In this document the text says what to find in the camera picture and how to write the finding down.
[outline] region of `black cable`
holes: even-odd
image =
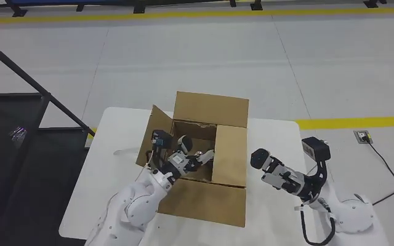
[[[393,175],[393,177],[394,177],[394,173],[393,173],[392,169],[388,166],[386,160],[379,154],[379,152],[376,151],[376,149],[373,147],[373,145],[371,144],[370,141],[367,141],[367,143],[368,143],[368,144],[370,145],[370,147],[375,151],[375,153],[376,153],[380,158],[382,158],[382,160],[383,160],[384,164],[386,165],[387,169],[390,171],[390,173],[392,173],[392,175]]]
[[[331,213],[331,209],[330,208],[326,208],[327,211],[329,213]],[[322,242],[310,242],[307,236],[307,229],[305,227],[305,218],[304,218],[304,211],[301,210],[301,225],[302,225],[302,234],[304,235],[304,239],[305,241],[309,244],[309,245],[313,245],[313,246],[323,246],[323,245],[327,245],[331,239],[334,237],[335,235],[335,221],[332,217],[330,217],[330,223],[331,223],[331,232],[328,235],[328,237],[323,240]]]
[[[393,173],[392,169],[390,168],[390,166],[388,166],[388,164],[387,164],[386,160],[383,158],[383,156],[381,156],[381,155],[379,154],[379,152],[377,152],[377,150],[373,147],[373,145],[371,144],[371,141],[370,141],[369,137],[368,137],[368,136],[365,136],[365,137],[362,137],[361,139],[364,140],[364,141],[366,141],[366,142],[370,145],[370,147],[375,151],[375,153],[383,160],[383,162],[384,162],[384,164],[386,165],[388,171],[390,171],[390,173],[391,173],[391,174],[393,175],[393,177],[394,177],[394,173]],[[392,196],[394,196],[394,192],[391,193],[391,194],[389,194],[389,195],[387,195],[387,196],[385,196],[385,197],[383,197],[383,198],[381,198],[381,200],[378,200],[377,202],[374,202],[374,203],[372,204],[372,206],[375,206],[376,204],[379,204],[379,203],[383,202],[384,200],[386,200],[387,198],[392,197]]]
[[[387,199],[387,198],[389,198],[389,197],[391,197],[391,196],[394,196],[394,192],[391,193],[391,194],[388,195],[388,196],[385,196],[385,197],[381,198],[381,200],[378,200],[377,202],[374,202],[374,203],[372,204],[372,206],[375,206],[376,204],[378,204],[378,203],[380,203],[380,202],[383,202],[385,199]]]

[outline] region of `white table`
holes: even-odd
[[[134,181],[141,167],[134,164],[150,110],[107,108],[68,204],[59,233],[86,239],[109,198]],[[119,149],[134,152],[114,156]],[[249,119],[247,149],[250,155],[265,148],[287,166],[306,172],[299,127],[291,121]],[[148,225],[141,245],[307,245],[302,237],[300,200],[260,180],[262,171],[247,165],[246,226],[157,214]],[[308,237],[316,240],[312,210],[306,209]]]

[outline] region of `yellow tape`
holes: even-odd
[[[96,131],[97,131],[97,128],[96,128],[96,127],[95,127],[95,128],[91,128],[91,129],[93,130],[93,132],[96,132]],[[93,138],[93,136],[90,135],[90,134],[88,134],[87,138]]]
[[[296,123],[300,130],[394,127],[394,117],[299,119]]]
[[[141,20],[152,18],[201,18],[201,17],[247,17],[263,15],[363,15],[394,14],[394,8],[362,9],[297,9],[297,10],[263,10],[263,11],[205,11],[205,12],[164,12],[123,15],[70,15],[42,17],[0,17],[0,24],[37,23],[37,22],[91,22],[114,20]]]

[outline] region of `cardboard flap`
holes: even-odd
[[[247,127],[248,109],[248,99],[177,92],[174,119]]]
[[[247,129],[218,125],[212,182],[246,187]]]
[[[179,179],[159,213],[245,227],[246,190]]]
[[[161,111],[156,105],[153,105],[152,112],[149,117],[147,129],[143,136],[140,152],[138,153],[137,165],[144,166],[147,163],[147,157],[145,153],[152,150],[152,132],[153,130],[164,130],[167,133],[171,132],[172,119],[163,111]]]

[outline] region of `power cord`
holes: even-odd
[[[390,173],[391,173],[391,174],[393,175],[393,177],[394,177],[394,172],[392,171],[392,169],[390,168],[390,166],[388,166],[388,164],[387,164],[386,160],[383,158],[383,156],[381,156],[381,155],[379,154],[379,152],[377,152],[377,150],[375,149],[375,147],[373,147],[373,145],[371,144],[371,141],[370,141],[369,137],[368,137],[368,136],[363,136],[361,139],[362,139],[363,141],[367,142],[367,143],[370,145],[370,147],[375,151],[375,153],[383,160],[383,162],[384,162],[384,164],[386,165],[388,171],[390,171]],[[385,196],[385,197],[383,197],[381,200],[378,200],[377,202],[374,202],[374,203],[372,204],[372,206],[375,206],[376,204],[378,204],[378,203],[380,203],[380,202],[383,202],[384,200],[386,200],[387,198],[389,198],[389,197],[391,197],[391,196],[394,196],[394,192],[391,193],[391,194],[389,194],[389,195],[387,195],[387,196]]]
[[[302,234],[304,235],[304,239],[305,241],[312,246],[324,246],[327,245],[331,239],[334,237],[335,235],[335,220],[331,215],[331,209],[328,206],[328,204],[326,203],[326,201],[323,198],[319,198],[318,202],[327,210],[328,214],[330,215],[330,223],[331,223],[331,232],[330,234],[327,236],[327,238],[325,240],[323,240],[322,242],[310,242],[307,236],[307,229],[305,226],[305,218],[304,218],[304,210],[303,210],[303,204],[301,204],[301,225],[302,225]]]

